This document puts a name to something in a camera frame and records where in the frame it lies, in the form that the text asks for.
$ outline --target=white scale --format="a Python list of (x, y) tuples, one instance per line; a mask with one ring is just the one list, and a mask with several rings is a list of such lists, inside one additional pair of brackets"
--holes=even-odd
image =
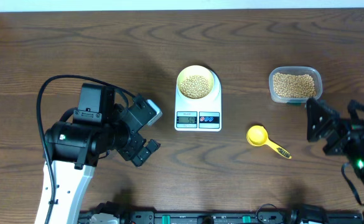
[[(178, 86), (192, 75), (202, 75), (211, 82), (211, 92), (201, 99), (187, 98)], [(216, 74), (202, 66), (183, 69), (177, 78), (175, 129), (178, 131), (220, 131), (222, 129), (222, 86)]]

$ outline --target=yellow bowl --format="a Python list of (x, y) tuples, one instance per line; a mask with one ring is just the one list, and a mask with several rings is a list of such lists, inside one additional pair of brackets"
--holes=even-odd
[(211, 93), (211, 91), (212, 91), (212, 89), (213, 89), (213, 84), (214, 84), (214, 79), (213, 79), (213, 75), (212, 75), (212, 72), (209, 70), (209, 69), (207, 69), (207, 68), (205, 68), (205, 67), (203, 67), (203, 66), (200, 66), (200, 65), (192, 65), (192, 66), (189, 66), (189, 67), (187, 67), (187, 68), (185, 68), (185, 69), (183, 69), (180, 73), (179, 73), (179, 75), (178, 75), (178, 77), (177, 77), (177, 89), (178, 89), (178, 91), (183, 95), (183, 96), (185, 96), (186, 98), (188, 98), (188, 99), (190, 99), (190, 100), (199, 100), (199, 99), (202, 99), (202, 98), (204, 98), (204, 97), (206, 97), (206, 96), (204, 96), (204, 97), (202, 97), (202, 98), (199, 98), (199, 99), (192, 99), (192, 98), (189, 98), (188, 96), (186, 96), (186, 95), (184, 95), (183, 93), (182, 93), (182, 91), (180, 90), (180, 86), (181, 86), (181, 84), (182, 84), (182, 82), (184, 81), (184, 80), (186, 80), (186, 79), (188, 79), (188, 78), (190, 78), (191, 76), (193, 76), (193, 75), (200, 75), (201, 77), (204, 77), (206, 80), (208, 80), (208, 82), (209, 82), (209, 87), (210, 87), (210, 91), (208, 92), (208, 94), (206, 95), (206, 96), (208, 96), (210, 93)]
[(269, 139), (269, 135), (263, 126), (255, 125), (246, 133), (246, 139), (253, 146), (263, 146)]

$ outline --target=soybeans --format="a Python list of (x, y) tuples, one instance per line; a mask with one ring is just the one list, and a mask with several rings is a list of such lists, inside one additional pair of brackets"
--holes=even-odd
[(273, 76), (273, 87), (277, 95), (290, 98), (310, 98), (317, 93), (313, 78), (308, 75), (290, 75), (277, 72)]
[(180, 91), (190, 99), (200, 99), (209, 94), (209, 81), (201, 75), (192, 75), (180, 84)]

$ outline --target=wood grain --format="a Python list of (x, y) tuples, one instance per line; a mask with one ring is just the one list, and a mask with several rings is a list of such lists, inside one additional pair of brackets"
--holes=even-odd
[[(173, 128), (177, 74), (195, 64), (222, 82), (220, 133)], [(161, 148), (140, 168), (115, 153), (100, 161), (83, 209), (108, 200), (158, 210), (360, 209), (340, 174), (346, 158), (324, 156), (325, 141), (306, 141), (303, 105), (270, 99), (268, 76), (283, 65), (316, 68), (322, 99), (346, 116), (351, 99), (364, 103), (364, 9), (0, 14), (0, 223), (35, 219), (44, 165), (36, 96), (46, 79), (70, 73), (140, 92), (164, 113), (141, 131)], [(81, 84), (48, 87), (45, 129), (78, 104)], [(254, 123), (293, 160), (250, 146), (245, 134)]]

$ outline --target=yellow measuring spoon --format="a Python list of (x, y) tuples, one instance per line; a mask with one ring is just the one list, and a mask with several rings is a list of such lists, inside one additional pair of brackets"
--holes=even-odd
[(286, 151), (276, 143), (270, 141), (268, 132), (263, 126), (252, 126), (246, 133), (246, 139), (253, 146), (263, 146), (264, 144), (267, 144), (268, 146), (270, 146), (270, 148), (272, 148), (278, 154), (282, 155), (284, 158), (292, 158), (291, 154), (288, 151)]

